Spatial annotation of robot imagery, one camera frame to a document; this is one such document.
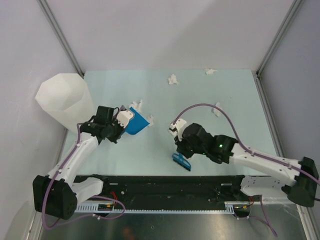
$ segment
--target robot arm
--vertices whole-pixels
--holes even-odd
[[[54,179],[46,201],[46,214],[69,219],[78,204],[103,190],[103,181],[89,177],[81,183],[74,183],[77,172],[87,157],[98,147],[102,140],[117,143],[134,113],[129,110],[119,111],[114,117],[114,108],[99,106],[93,121],[80,126],[80,138],[69,150],[67,158],[61,160],[46,176],[38,175],[33,181],[35,210],[42,211],[45,192]]]
[[[312,159],[307,157],[301,161],[288,159],[247,147],[251,151],[249,153],[240,146],[237,139],[226,135],[212,136],[201,125],[193,123],[187,126],[187,122],[181,118],[175,124],[170,125],[169,132],[174,136],[177,145],[176,151],[187,159],[193,154],[201,154],[217,164],[237,164],[265,173],[273,177],[272,181],[266,185],[267,179],[262,177],[264,178],[264,183],[262,182],[264,186],[256,188],[256,191],[262,191],[265,188],[268,192],[272,192],[270,189],[273,190],[277,187],[282,191],[281,194],[287,194],[288,199],[292,202],[305,207],[313,207],[317,183],[298,171],[303,169],[318,179],[319,175]],[[259,156],[282,161],[293,168]],[[250,184],[250,181],[246,178],[243,180],[241,183],[242,192],[250,194],[250,196],[262,194],[262,192],[252,191],[254,185]]]

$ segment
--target light blue tabletop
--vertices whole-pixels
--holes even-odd
[[[176,75],[179,85],[168,84],[171,74]],[[212,75],[206,75],[203,69],[87,71],[84,79],[96,107],[127,107],[142,99],[142,115],[153,115],[154,125],[134,136],[125,133],[118,144],[101,142],[79,175],[262,175],[239,165],[216,164],[202,155],[190,160],[191,172],[172,160],[176,146],[168,133],[169,125],[183,109],[198,103],[220,102],[244,144],[276,154],[250,70],[221,69]],[[216,117],[210,107],[193,108],[182,118],[189,124],[202,125],[213,136],[234,137],[224,116]],[[75,139],[76,135],[69,132],[63,156]]]

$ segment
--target white bin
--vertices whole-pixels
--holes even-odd
[[[35,96],[42,109],[68,130],[96,113],[87,83],[77,73],[60,73],[43,82]]]

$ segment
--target blue brush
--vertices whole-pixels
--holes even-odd
[[[172,154],[172,159],[177,164],[182,166],[183,168],[187,169],[188,171],[191,171],[191,164],[188,160],[185,159],[185,157],[181,153],[174,153]]]
[[[133,112],[134,117],[130,120],[128,126],[125,129],[130,135],[136,135],[142,129],[149,125],[149,122],[140,114],[138,113],[133,107],[130,107],[130,111]]]

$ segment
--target wall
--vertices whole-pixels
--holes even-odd
[[[294,0],[48,0],[82,71],[256,70]]]
[[[0,22],[0,239],[19,240],[34,209],[32,181],[54,165],[64,132],[34,97],[43,81],[75,71],[37,1],[1,1]]]
[[[320,1],[307,0],[262,73],[285,153],[320,171]],[[320,226],[320,202],[313,209]]]

